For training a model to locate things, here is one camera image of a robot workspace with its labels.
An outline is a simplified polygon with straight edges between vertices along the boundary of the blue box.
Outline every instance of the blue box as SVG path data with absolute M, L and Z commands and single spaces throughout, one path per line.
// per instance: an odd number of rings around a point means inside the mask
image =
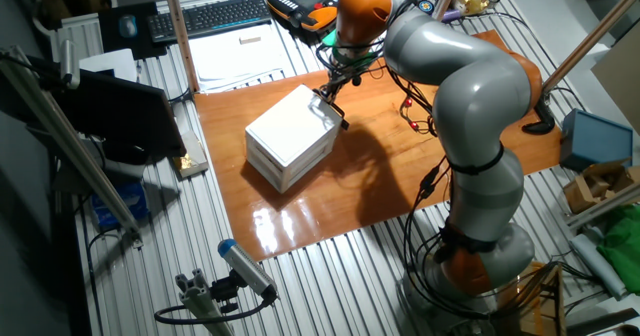
M 631 157 L 633 130 L 573 109 L 562 122 L 560 142 L 560 165 L 582 172 L 589 165 Z

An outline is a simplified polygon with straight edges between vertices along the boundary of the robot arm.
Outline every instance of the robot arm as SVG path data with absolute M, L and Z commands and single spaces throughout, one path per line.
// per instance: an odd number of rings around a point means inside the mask
M 533 258 L 531 238 L 509 223 L 524 176 L 500 135 L 537 103 L 541 76 L 524 57 L 456 32 L 416 8 L 397 16 L 405 5 L 339 0 L 333 62 L 362 57 L 368 47 L 354 46 L 387 30 L 388 67 L 407 80 L 439 86 L 432 117 L 452 168 L 451 213 L 438 263 L 423 269 L 435 289 L 464 300 L 506 284 Z

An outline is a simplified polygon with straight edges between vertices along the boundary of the stack of paper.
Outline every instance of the stack of paper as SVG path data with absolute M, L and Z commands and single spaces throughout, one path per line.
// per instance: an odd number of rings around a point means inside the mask
M 189 41 L 200 89 L 221 92 L 282 69 L 285 51 L 272 25 Z

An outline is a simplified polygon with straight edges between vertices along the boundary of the floor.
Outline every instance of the floor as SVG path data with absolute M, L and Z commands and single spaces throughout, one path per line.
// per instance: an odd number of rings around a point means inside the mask
M 595 28 L 618 0 L 514 0 L 535 30 L 556 66 L 569 56 L 576 46 Z M 580 94 L 587 108 L 602 117 L 629 125 L 626 118 L 602 88 L 591 68 L 601 59 L 624 30 L 640 18 L 640 3 L 636 3 L 608 35 L 569 73 L 568 79 Z M 634 139 L 634 164 L 640 163 L 640 138 Z

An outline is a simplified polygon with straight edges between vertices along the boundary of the green cloth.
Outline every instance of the green cloth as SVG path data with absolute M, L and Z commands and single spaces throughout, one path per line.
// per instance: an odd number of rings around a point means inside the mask
M 611 228 L 598 251 L 620 276 L 629 292 L 640 293 L 640 206 L 623 206 L 607 215 Z

